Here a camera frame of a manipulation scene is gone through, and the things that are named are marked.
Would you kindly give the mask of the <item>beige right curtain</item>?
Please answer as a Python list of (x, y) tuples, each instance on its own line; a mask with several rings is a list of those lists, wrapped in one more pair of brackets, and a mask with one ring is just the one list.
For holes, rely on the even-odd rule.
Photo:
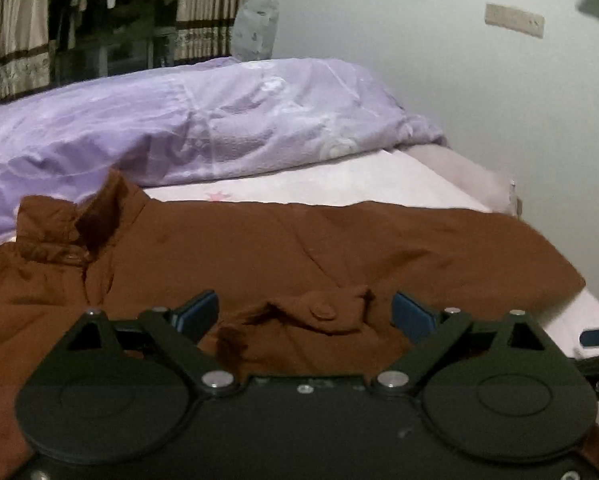
[(173, 62), (196, 64), (230, 54), (240, 0), (178, 0)]

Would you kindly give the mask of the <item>beige wall socket plate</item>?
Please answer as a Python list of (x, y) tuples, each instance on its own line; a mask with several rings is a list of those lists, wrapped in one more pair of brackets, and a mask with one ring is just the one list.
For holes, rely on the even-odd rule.
[(486, 25), (542, 39), (545, 36), (545, 18), (542, 15), (500, 4), (487, 3), (484, 21)]

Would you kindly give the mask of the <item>purple duvet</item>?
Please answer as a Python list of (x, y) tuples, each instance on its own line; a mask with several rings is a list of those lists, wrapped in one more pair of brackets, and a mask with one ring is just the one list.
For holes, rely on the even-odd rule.
[(369, 70), (334, 58), (218, 58), (79, 82), (0, 105), (0, 240), (24, 197), (80, 203), (111, 169), (155, 188), (446, 142)]

